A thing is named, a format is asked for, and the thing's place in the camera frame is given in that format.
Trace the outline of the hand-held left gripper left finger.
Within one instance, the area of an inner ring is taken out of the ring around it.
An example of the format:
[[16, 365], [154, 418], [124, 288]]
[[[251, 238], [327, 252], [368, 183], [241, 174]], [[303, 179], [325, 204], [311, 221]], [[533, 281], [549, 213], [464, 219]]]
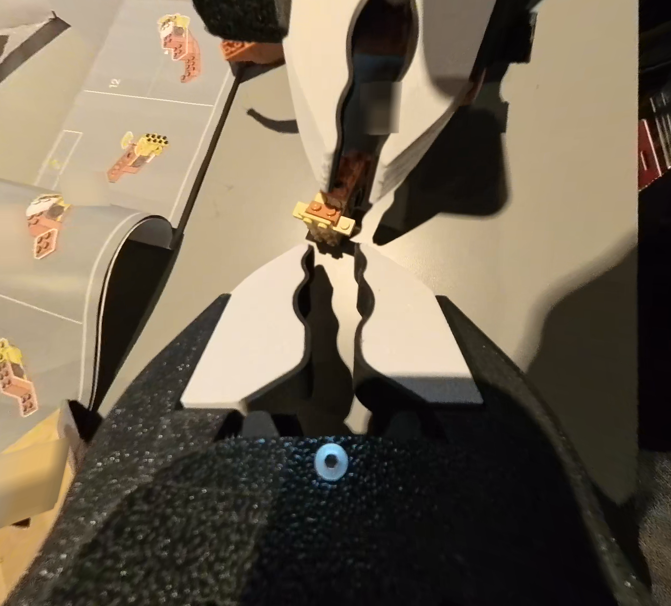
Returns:
[[234, 288], [180, 397], [183, 407], [289, 407], [313, 389], [300, 294], [314, 249], [298, 244]]

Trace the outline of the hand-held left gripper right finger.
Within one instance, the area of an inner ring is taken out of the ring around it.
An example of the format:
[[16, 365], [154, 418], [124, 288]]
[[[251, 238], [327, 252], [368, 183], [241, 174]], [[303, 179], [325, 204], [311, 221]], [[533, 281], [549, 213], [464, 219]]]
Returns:
[[438, 299], [377, 248], [354, 257], [360, 322], [354, 393], [363, 405], [482, 405]]

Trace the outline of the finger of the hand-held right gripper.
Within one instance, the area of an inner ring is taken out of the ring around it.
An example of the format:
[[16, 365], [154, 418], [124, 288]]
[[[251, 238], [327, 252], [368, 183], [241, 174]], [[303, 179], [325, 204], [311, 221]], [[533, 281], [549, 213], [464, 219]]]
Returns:
[[464, 100], [497, 0], [412, 1], [415, 51], [401, 78], [398, 131], [381, 148], [373, 201], [403, 182]]
[[341, 155], [363, 135], [354, 55], [357, 20], [369, 0], [291, 0], [284, 39], [300, 139], [317, 188], [333, 187]]

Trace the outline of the brown and tan brick model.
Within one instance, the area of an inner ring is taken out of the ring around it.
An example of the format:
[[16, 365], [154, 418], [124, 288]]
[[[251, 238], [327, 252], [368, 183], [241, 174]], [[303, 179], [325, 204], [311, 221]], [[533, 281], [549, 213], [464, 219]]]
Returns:
[[317, 249], [340, 258], [354, 252], [353, 238], [361, 231], [371, 207], [376, 156], [370, 149], [349, 149], [336, 155], [325, 188], [308, 202], [298, 202], [293, 217], [306, 226], [308, 241]]

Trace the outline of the grey desk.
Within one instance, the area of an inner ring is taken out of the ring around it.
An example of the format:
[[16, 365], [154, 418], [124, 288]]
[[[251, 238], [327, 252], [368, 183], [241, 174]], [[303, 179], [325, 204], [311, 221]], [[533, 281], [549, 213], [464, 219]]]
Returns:
[[[636, 487], [635, 0], [542, 0], [532, 58], [462, 109], [357, 241], [449, 297], [529, 378], [616, 504]], [[305, 239], [286, 70], [248, 75], [172, 273], [100, 411], [214, 298]]]

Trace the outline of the brown toy brick block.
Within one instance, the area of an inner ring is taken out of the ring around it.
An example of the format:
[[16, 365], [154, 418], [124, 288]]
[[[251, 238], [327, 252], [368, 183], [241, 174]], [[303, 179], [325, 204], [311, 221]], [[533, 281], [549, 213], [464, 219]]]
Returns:
[[281, 43], [222, 40], [219, 46], [229, 63], [277, 65], [284, 62]]

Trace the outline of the grey instruction booklet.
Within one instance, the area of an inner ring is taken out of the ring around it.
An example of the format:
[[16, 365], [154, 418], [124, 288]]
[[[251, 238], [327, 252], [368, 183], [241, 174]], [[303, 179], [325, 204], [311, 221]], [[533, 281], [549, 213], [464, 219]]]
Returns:
[[99, 407], [236, 86], [188, 2], [125, 0], [34, 182], [1, 179], [1, 450]]

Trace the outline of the person's dark jacket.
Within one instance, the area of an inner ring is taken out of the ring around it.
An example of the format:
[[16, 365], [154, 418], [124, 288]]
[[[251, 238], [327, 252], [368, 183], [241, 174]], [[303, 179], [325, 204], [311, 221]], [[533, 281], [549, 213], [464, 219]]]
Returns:
[[639, 30], [639, 445], [670, 452], [670, 0]]

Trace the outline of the open cardboard toy box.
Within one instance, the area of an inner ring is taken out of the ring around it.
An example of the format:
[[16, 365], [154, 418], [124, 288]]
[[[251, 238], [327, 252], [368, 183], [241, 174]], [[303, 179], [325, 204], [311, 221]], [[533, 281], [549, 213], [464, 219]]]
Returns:
[[52, 510], [81, 447], [66, 401], [1, 453], [1, 526]]

